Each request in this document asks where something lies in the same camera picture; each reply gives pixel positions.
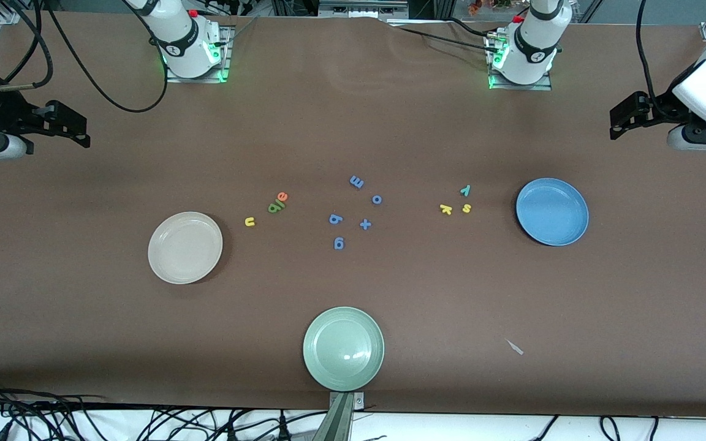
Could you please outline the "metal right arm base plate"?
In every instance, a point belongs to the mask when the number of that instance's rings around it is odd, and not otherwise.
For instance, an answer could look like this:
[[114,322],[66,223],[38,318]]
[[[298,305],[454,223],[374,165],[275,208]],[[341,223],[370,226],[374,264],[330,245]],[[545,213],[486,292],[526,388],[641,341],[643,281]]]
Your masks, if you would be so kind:
[[171,83],[226,83],[232,61],[235,28],[197,17],[198,36],[181,48],[165,44],[161,50]]

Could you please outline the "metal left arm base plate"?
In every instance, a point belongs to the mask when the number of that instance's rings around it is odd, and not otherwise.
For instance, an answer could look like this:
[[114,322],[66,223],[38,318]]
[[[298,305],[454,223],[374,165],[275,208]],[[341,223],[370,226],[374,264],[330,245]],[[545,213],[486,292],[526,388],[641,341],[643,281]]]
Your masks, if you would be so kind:
[[550,91],[552,89],[549,70],[557,55],[557,48],[549,52],[522,53],[516,45],[511,28],[501,27],[489,31],[483,39],[487,53],[488,87],[490,89],[513,89]]

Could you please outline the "grey metal box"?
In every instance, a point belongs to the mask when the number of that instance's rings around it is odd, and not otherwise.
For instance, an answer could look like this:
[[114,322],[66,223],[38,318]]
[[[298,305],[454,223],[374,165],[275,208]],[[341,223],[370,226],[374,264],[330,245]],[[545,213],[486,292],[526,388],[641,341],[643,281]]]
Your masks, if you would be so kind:
[[409,19],[409,6],[407,0],[319,0],[317,16],[407,20]]

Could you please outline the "beige round plate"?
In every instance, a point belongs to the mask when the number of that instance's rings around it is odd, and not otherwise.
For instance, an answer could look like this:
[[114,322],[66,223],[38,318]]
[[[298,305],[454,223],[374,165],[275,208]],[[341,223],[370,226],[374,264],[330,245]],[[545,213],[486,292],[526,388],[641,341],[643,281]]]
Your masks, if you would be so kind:
[[218,265],[224,238],[205,213],[177,213],[155,228],[148,243],[148,263],[164,282],[184,285],[205,278]]

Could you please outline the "blue round plate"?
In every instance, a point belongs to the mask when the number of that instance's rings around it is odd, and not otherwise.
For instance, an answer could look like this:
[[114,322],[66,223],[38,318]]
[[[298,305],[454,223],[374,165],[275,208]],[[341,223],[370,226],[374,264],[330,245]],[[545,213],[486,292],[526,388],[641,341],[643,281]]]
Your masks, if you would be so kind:
[[522,230],[538,243],[561,247],[576,243],[588,229],[590,212],[576,187],[557,178],[526,183],[515,199]]

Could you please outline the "green round plate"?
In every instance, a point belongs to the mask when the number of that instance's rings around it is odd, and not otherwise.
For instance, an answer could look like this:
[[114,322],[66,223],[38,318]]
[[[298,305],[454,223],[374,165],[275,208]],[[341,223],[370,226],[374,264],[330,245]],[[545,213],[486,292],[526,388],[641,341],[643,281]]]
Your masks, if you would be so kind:
[[311,322],[302,351],[306,369],[317,383],[349,393],[364,388],[378,374],[385,341],[372,316],[355,307],[339,306]]

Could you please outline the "brown table cover sheet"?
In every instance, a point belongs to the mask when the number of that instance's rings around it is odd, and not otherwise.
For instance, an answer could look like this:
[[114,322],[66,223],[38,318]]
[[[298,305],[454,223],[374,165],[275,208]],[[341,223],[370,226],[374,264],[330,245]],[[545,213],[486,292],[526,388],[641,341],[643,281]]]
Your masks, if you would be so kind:
[[[36,136],[0,162],[0,387],[319,409],[303,335],[349,305],[384,333],[377,411],[706,415],[706,153],[667,126],[610,140],[643,87],[633,28],[568,28],[552,91],[532,92],[372,18],[260,18],[227,83],[171,84],[143,114],[98,95],[48,18],[43,36],[55,75],[27,98],[86,116],[92,142]],[[539,178],[585,198],[576,243],[518,223]],[[223,254],[164,282],[148,243],[187,211]]]

